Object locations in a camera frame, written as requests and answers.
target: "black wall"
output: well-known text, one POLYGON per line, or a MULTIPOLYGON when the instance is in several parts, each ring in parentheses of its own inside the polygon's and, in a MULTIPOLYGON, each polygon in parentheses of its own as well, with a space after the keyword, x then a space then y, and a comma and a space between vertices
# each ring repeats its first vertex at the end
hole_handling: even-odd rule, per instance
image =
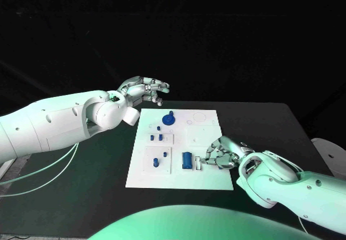
POLYGON ((285 103, 310 137, 346 148, 343 124, 330 128, 346 82, 337 8, 256 7, 3 4, 0 115, 47 97, 114 90, 140 75, 170 83, 163 100, 285 103))

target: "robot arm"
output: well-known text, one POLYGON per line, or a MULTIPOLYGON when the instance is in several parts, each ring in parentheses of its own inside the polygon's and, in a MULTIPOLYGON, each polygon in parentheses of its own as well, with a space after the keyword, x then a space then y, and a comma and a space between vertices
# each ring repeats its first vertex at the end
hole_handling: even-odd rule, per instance
POLYGON ((169 93, 169 84, 135 76, 118 90, 88 91, 46 98, 0 117, 0 164, 27 154, 63 149, 114 129, 121 120, 131 126, 141 101, 158 106, 157 91, 169 93))
POLYGON ((346 234, 346 181, 294 170, 290 162, 269 151, 255 152, 245 143, 222 136, 206 150, 200 162, 231 169, 238 166, 236 184, 264 208, 281 203, 298 217, 346 234))

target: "blue knob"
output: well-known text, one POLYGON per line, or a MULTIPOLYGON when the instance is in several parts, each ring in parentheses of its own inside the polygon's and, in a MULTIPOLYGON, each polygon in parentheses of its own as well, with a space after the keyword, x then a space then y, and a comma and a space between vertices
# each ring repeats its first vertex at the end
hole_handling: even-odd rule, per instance
POLYGON ((158 167, 158 159, 157 159, 157 158, 153 159, 153 166, 154 166, 156 168, 158 167))
POLYGON ((169 114, 163 116, 161 122, 167 126, 170 126, 176 122, 176 118, 173 117, 173 111, 169 111, 169 114))

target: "white chair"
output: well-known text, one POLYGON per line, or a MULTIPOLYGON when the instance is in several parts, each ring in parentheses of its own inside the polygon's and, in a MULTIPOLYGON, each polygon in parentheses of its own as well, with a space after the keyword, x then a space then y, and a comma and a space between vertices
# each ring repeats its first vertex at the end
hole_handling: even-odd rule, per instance
POLYGON ((333 176, 346 180, 346 151, 330 141, 314 138, 311 143, 333 173, 333 176))

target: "dark table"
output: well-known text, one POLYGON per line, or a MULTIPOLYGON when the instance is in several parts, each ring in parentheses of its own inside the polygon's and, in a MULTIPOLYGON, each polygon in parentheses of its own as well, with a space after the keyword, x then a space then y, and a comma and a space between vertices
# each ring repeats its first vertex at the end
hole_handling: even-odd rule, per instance
MULTIPOLYGON (((135 107, 158 108, 151 102, 135 107)), ((269 150, 305 171, 331 176, 327 165, 288 106, 282 103, 164 101, 164 109, 216 110, 222 134, 248 143, 256 152, 269 150)), ((96 134, 79 144, 75 158, 58 179, 34 192, 3 198, 0 233, 45 237, 89 237, 108 224, 145 209, 167 205, 205 205, 242 211, 301 229, 298 217, 281 205, 256 205, 236 185, 233 191, 125 188, 137 124, 96 134)), ((20 175, 56 161, 69 148, 32 155, 20 175)), ((63 169, 69 158, 13 183, 9 194, 33 189, 63 169)), ((323 239, 344 236, 303 220, 305 230, 323 239)))

